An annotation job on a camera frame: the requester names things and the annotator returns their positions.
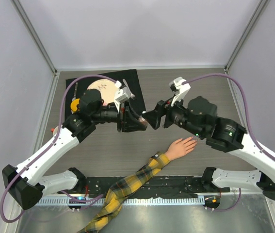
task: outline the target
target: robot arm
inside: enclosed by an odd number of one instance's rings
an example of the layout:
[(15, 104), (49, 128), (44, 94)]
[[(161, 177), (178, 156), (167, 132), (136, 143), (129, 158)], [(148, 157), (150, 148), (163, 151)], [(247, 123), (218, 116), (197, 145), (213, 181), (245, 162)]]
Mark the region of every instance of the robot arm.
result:
[(254, 171), (225, 171), (207, 167), (203, 176), (204, 187), (225, 188), (238, 187), (250, 190), (260, 190), (275, 200), (275, 153), (262, 144), (260, 150), (246, 129), (237, 122), (217, 116), (217, 106), (201, 96), (189, 101), (188, 107), (183, 107), (183, 98), (189, 91), (188, 83), (182, 85), (184, 79), (177, 78), (170, 83), (174, 96), (166, 101), (159, 101), (154, 110), (142, 114), (155, 130), (159, 128), (161, 117), (165, 117), (163, 127), (176, 124), (200, 139), (206, 139), (206, 144), (215, 150), (228, 152), (237, 156), (254, 167)]
[(32, 208), (43, 196), (61, 190), (82, 191), (85, 176), (76, 168), (52, 176), (43, 175), (66, 152), (90, 135), (97, 124), (115, 122), (119, 132), (146, 130), (147, 125), (141, 122), (140, 116), (129, 105), (129, 89), (120, 87), (118, 82), (115, 85), (119, 91), (115, 94), (114, 104), (102, 106), (100, 92), (95, 89), (86, 90), (79, 99), (78, 110), (62, 124), (57, 140), (54, 136), (24, 162), (16, 167), (7, 165), (2, 170), (6, 188), (17, 175), (19, 176), (9, 193), (24, 210)]

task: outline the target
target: white bracket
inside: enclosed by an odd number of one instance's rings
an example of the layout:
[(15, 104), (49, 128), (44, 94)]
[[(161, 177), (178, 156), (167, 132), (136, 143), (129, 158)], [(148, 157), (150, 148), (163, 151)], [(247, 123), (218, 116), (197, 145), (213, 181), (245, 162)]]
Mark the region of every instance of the white bracket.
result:
[[(19, 173), (26, 165), (40, 155), (50, 144), (53, 144), (54, 137), (50, 139), (42, 148), (40, 148), (30, 158), (17, 165), (16, 172)], [(56, 143), (36, 162), (34, 162), (21, 175), (22, 178), (27, 177), (27, 183), (36, 185), (45, 172), (58, 161), (66, 152), (79, 144), (78, 138), (72, 136), (72, 132), (67, 128), (62, 128)]]
[[(242, 145), (244, 145), (243, 149), (230, 151), (229, 154), (245, 160), (267, 175), (275, 183), (275, 161), (260, 151), (260, 149), (253, 142), (251, 136), (248, 134), (244, 134)], [(260, 145), (273, 157), (275, 157), (275, 152), (271, 151), (261, 143)]]
[(212, 183), (219, 187), (236, 187), (262, 192), (257, 186), (261, 172), (254, 171), (227, 171), (217, 168), (212, 176)]
[(171, 106), (174, 106), (174, 103), (176, 101), (181, 101), (184, 99), (185, 95), (188, 93), (190, 90), (190, 85), (186, 83), (183, 85), (182, 83), (185, 82), (186, 80), (183, 79), (182, 77), (179, 77), (177, 79), (174, 79), (172, 82), (169, 83), (171, 89), (173, 90), (175, 96), (173, 97)]
[(120, 112), (120, 105), (130, 99), (131, 92), (126, 86), (121, 88), (122, 84), (119, 81), (115, 83), (115, 86), (118, 88), (118, 91), (116, 91), (113, 101), (118, 112)]
[(43, 197), (62, 190), (73, 189), (77, 182), (77, 176), (69, 170), (61, 174), (43, 176), (39, 181), (45, 187), (42, 191)]

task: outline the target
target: gray floor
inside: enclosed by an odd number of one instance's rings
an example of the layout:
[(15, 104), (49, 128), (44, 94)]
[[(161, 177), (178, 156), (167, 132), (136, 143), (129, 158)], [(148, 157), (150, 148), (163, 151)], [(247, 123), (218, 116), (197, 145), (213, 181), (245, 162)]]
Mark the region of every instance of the gray floor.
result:
[[(60, 101), (65, 90), (65, 79), (103, 72), (61, 72), (44, 142), (52, 137), (49, 130), (57, 125)], [(168, 84), (173, 79), (181, 76), (189, 80), (195, 76), (213, 72), (223, 73), (224, 70), (222, 68), (138, 70), (147, 110), (152, 110), (157, 101), (172, 96)], [(217, 104), (219, 116), (239, 122), (231, 91), (225, 78), (209, 78), (193, 83), (184, 105), (199, 95)], [(60, 173), (70, 167), (77, 167), (86, 176), (126, 176), (142, 167), (155, 152), (164, 151), (174, 140), (187, 136), (190, 134), (177, 126), (171, 126), (169, 129), (160, 128), (156, 131), (148, 127), (145, 132), (118, 133), (116, 125), (113, 123), (98, 125), (96, 131), (64, 155), (48, 171), (48, 174)], [(194, 152), (173, 161), (160, 172), (160, 175), (202, 175), (207, 166), (225, 170), (253, 169), (245, 161), (212, 150), (205, 145), (205, 142), (199, 142)]]
[[(235, 203), (236, 196), (222, 196), (220, 208)], [(16, 233), (73, 233), (100, 211), (90, 207), (69, 212), (68, 207), (33, 207), (25, 212)], [(60, 217), (47, 223), (56, 216)], [(262, 195), (243, 195), (230, 211), (211, 212), (203, 206), (124, 206), (119, 215), (100, 233), (275, 233)]]

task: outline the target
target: gray wall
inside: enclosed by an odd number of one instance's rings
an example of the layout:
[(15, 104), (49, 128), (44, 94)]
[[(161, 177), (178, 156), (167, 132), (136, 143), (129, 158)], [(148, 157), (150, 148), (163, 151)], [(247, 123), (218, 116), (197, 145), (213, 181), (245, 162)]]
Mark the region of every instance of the gray wall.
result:
[(82, 70), (225, 65), (259, 0), (20, 2), (54, 65)]
[(268, 4), (230, 74), (244, 87), (255, 135), (275, 151), (275, 0)]
[(0, 0), (0, 198), (1, 170), (33, 151), (51, 79), (11, 2)]

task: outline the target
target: plaid sleeve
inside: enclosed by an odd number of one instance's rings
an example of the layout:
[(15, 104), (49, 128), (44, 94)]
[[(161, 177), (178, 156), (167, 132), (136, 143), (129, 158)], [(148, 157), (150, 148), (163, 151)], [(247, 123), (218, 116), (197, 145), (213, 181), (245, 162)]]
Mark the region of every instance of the plaid sleeve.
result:
[(122, 203), (169, 162), (164, 153), (157, 152), (136, 173), (114, 183), (108, 190), (103, 209), (78, 233), (98, 233), (118, 215)]

